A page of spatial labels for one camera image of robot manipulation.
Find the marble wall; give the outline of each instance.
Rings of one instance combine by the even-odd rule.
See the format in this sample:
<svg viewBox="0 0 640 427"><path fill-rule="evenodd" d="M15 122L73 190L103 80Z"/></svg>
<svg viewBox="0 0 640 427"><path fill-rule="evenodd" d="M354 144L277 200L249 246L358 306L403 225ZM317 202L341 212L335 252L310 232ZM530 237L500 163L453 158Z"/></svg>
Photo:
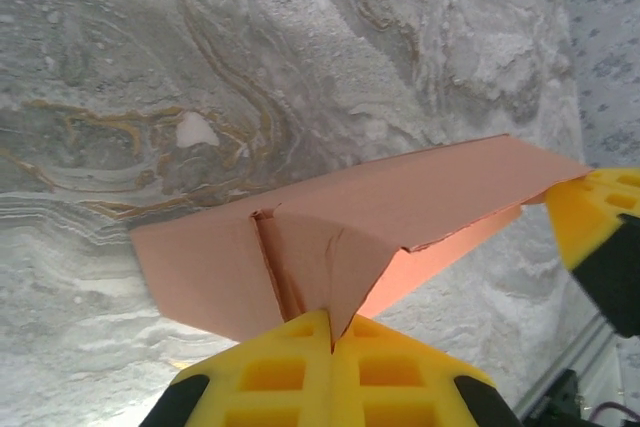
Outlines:
<svg viewBox="0 0 640 427"><path fill-rule="evenodd" d="M582 155L563 0L0 0L0 45L7 425L134 423L230 345L158 315L131 225L505 131ZM381 319L514 403L591 314L531 207Z"/></svg>

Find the gray floral wallpaper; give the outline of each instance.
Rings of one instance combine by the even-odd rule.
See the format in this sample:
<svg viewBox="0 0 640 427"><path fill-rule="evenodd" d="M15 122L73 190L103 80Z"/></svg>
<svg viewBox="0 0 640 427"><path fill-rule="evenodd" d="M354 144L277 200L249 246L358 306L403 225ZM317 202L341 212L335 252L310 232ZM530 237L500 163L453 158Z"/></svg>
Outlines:
<svg viewBox="0 0 640 427"><path fill-rule="evenodd" d="M583 141L595 166L640 165L640 0L567 0ZM640 411L640 339L620 341L626 404Z"/></svg>

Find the pink cardboard piece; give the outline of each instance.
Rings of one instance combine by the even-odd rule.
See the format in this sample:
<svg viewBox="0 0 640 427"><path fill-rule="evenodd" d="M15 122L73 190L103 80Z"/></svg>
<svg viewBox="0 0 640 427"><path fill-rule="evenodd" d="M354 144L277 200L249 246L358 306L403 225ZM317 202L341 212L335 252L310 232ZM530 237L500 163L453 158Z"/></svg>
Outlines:
<svg viewBox="0 0 640 427"><path fill-rule="evenodd" d="M242 341L327 309L339 338L590 169L507 135L368 162L131 232L168 317Z"/></svg>

